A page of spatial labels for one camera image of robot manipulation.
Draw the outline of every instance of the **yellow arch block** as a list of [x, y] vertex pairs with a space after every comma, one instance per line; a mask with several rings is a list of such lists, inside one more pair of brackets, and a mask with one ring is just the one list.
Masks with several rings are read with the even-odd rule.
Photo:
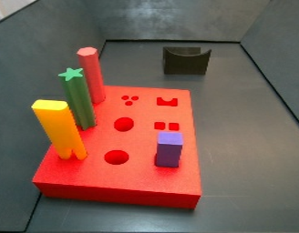
[[67, 159], [74, 152], [77, 159], [83, 159], [87, 154], [66, 102], [38, 99], [31, 109], [59, 158]]

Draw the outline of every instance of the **purple cube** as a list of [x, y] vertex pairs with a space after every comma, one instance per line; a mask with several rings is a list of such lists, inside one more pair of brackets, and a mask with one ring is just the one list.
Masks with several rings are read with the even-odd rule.
[[158, 132], [156, 146], [156, 166], [178, 167], [182, 151], [182, 133]]

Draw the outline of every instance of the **green block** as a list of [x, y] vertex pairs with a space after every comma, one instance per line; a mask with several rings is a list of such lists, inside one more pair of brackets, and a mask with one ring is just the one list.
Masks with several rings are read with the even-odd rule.
[[86, 79], [82, 68], [66, 68], [66, 72], [58, 74], [63, 88], [66, 102], [74, 115], [74, 121], [82, 129], [95, 126], [95, 117], [90, 97], [87, 93]]

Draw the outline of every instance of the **shape sorter board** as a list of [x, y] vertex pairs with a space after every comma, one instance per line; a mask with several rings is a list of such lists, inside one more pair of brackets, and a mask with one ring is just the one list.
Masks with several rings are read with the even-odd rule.
[[[53, 146], [33, 177], [42, 194], [148, 206], [194, 208], [201, 195], [186, 90], [105, 86], [97, 126], [78, 129], [87, 157], [59, 159]], [[178, 167], [156, 167], [157, 132], [182, 133]]]

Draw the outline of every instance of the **round hole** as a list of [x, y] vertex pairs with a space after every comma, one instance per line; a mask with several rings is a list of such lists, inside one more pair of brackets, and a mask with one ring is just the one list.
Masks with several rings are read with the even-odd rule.
[[128, 117], [121, 117], [114, 121], [114, 129], [125, 132], [133, 128], [133, 120]]
[[113, 165], [124, 164], [129, 160], [129, 155], [122, 150], [110, 150], [103, 155], [103, 160]]
[[130, 106], [132, 104], [133, 104], [132, 101], [126, 101], [126, 102], [125, 102], [125, 105], [126, 105], [126, 106]]

